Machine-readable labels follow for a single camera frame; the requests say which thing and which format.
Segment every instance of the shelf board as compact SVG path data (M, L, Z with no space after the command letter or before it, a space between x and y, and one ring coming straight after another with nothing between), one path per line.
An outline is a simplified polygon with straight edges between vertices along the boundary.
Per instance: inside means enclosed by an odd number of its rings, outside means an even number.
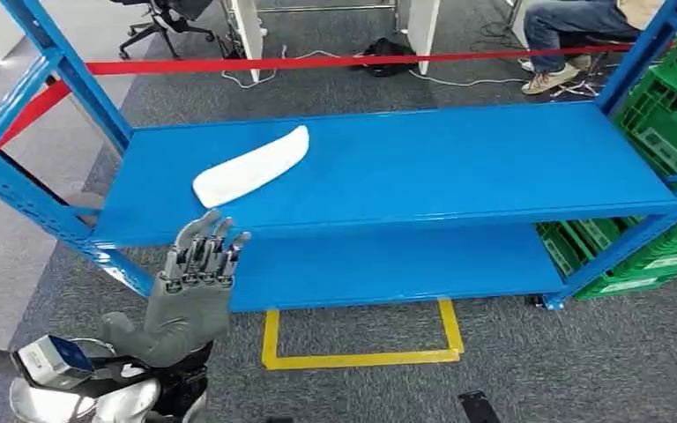
M233 311L555 293L563 288L528 224L457 229L386 226L242 250Z
M200 172L299 124L310 133L305 158L221 207L240 228L481 225L677 207L592 102L446 108L136 130L93 240L107 248L171 242L204 212L191 188Z

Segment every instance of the red barrier tape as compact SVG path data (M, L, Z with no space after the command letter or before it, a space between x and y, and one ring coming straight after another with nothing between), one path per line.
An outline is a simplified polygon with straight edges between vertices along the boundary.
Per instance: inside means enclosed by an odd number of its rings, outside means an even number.
M590 46L575 48L550 48L542 50L496 50L477 53L450 53L431 56L346 56L269 59L190 59L142 60L136 62L94 62L86 66L94 75L125 75L150 73L190 73L218 71L249 71L251 69L298 69L355 66L362 64L389 64L415 62L450 62L454 60L481 60L505 57L569 55L626 51L629 44L615 46Z
M14 119L14 122L11 123L9 129L6 130L4 136L0 139L0 149L12 138L19 135L26 127L28 127L32 122L36 121L40 116L45 115L45 112L49 111L53 106L55 106L58 101L61 101L63 97L69 95L71 90L63 82L58 81L55 84L49 86L45 91L38 94L30 100L29 103L19 112L17 118Z
M431 56L346 56L346 57L305 57L270 58L257 60L190 59L190 60L143 60L137 62L94 62L86 66L93 75L127 75L154 73L191 73L218 71L249 71L251 69L300 69L327 68L370 64L451 62L455 60L481 60L507 57L578 55L583 53L606 53L626 51L632 46L589 46L575 48L550 48L542 50L496 50L476 53L449 53ZM0 148L16 137L30 123L34 122L61 101L70 92L69 87L58 81L47 90L35 96L19 113L3 137Z

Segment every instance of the white towel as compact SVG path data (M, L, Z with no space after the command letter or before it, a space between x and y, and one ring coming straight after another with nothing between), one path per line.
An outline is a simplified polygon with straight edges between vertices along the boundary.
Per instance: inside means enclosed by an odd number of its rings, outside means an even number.
M207 209L264 186L297 164L308 152L310 136L300 125L284 137L202 172L193 191Z

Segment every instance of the yellow floor tape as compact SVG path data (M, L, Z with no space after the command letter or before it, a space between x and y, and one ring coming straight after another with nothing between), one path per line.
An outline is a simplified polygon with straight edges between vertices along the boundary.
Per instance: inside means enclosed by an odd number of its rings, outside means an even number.
M301 357L278 357L276 354L279 343L279 311L266 312L264 327L264 349L261 355L266 368L269 370L295 370L305 368L336 368L336 367L363 367L363 366L392 366L397 364L424 364L459 361L463 353L463 339L458 328L458 319L451 300L437 301L440 308L440 317L443 319L445 336L448 339L448 349L410 351L410 352L378 352L371 354L346 355L309 355Z

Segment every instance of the black bag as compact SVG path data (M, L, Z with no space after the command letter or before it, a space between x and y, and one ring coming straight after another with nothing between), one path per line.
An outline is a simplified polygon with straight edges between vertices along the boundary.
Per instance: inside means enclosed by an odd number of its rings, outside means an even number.
M416 53L403 44L397 44L387 38L381 38L364 50L363 56L416 56ZM387 78L406 71L415 70L417 63L389 63L352 66L353 71L365 70L373 77Z

